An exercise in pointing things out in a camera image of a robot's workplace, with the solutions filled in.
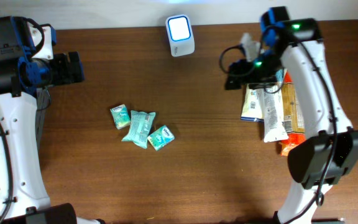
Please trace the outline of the yellow blue-edged snack bag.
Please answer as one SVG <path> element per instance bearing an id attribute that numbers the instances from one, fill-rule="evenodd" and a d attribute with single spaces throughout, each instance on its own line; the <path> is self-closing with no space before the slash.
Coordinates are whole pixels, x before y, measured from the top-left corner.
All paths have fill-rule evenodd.
<path id="1" fill-rule="evenodd" d="M 241 120 L 251 122 L 264 121 L 263 89 L 251 89 L 246 87 Z"/>

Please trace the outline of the white cream tube gold cap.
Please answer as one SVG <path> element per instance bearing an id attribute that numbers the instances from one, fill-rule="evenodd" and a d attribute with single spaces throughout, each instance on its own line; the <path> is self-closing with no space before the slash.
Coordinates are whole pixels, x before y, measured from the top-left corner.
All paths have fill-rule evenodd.
<path id="1" fill-rule="evenodd" d="M 264 142 L 288 139 L 284 127 L 283 101 L 281 91 L 276 86 L 263 91 L 264 102 Z"/>

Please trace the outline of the small teal tissue pack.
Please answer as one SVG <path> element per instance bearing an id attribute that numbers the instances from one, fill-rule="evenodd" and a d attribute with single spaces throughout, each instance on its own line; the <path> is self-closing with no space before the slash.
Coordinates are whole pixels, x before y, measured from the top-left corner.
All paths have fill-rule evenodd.
<path id="1" fill-rule="evenodd" d="M 111 108 L 110 112 L 117 129 L 125 128 L 131 124 L 131 118 L 129 116 L 126 105 L 122 104 Z"/>

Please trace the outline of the orange spaghetti pasta package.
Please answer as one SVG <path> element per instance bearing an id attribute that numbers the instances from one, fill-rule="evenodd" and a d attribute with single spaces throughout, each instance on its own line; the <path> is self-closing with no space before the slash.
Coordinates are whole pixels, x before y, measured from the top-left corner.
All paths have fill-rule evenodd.
<path id="1" fill-rule="evenodd" d="M 303 143 L 305 138 L 305 122 L 301 112 L 295 85 L 291 76 L 286 72 L 282 86 L 283 100 L 283 126 L 288 135 L 288 139 L 281 140 L 281 156 L 288 156 L 289 152 Z"/>

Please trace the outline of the teal wet wipes pack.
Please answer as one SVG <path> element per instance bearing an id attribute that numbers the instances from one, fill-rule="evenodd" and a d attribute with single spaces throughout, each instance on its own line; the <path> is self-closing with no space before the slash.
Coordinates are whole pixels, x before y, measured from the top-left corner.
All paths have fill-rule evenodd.
<path id="1" fill-rule="evenodd" d="M 147 137 L 152 127 L 156 113 L 131 110 L 131 125 L 129 132 L 123 137 L 122 142 L 132 141 L 135 145 L 146 149 Z"/>

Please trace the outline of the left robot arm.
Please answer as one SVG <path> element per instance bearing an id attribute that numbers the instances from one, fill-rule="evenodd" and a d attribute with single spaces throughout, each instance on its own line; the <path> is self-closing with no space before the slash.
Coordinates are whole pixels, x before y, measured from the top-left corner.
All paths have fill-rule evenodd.
<path id="1" fill-rule="evenodd" d="M 70 203 L 52 205 L 40 170 L 37 92 L 84 80 L 77 52 L 55 54 L 50 24 L 0 17 L 0 223 L 83 223 Z"/>

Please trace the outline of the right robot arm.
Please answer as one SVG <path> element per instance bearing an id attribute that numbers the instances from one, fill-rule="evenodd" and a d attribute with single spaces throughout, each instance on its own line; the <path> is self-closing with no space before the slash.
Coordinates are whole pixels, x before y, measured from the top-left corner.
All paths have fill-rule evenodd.
<path id="1" fill-rule="evenodd" d="M 313 18 L 291 19 L 286 7 L 272 7 L 260 18 L 256 56 L 237 45 L 243 58 L 223 68 L 225 88 L 250 84 L 269 92 L 276 72 L 286 69 L 295 86 L 305 121 L 305 141 L 288 155 L 291 188 L 271 223 L 311 223 L 332 186 L 358 160 L 358 130 L 336 95 L 325 59 L 323 36 Z"/>

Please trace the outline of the white barcode scanner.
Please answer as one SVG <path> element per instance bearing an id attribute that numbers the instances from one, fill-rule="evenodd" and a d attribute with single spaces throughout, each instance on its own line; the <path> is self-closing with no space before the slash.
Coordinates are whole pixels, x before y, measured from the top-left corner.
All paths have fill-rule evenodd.
<path id="1" fill-rule="evenodd" d="M 195 40 L 190 18 L 180 14 L 170 16 L 165 21 L 172 57 L 181 57 L 195 51 Z"/>

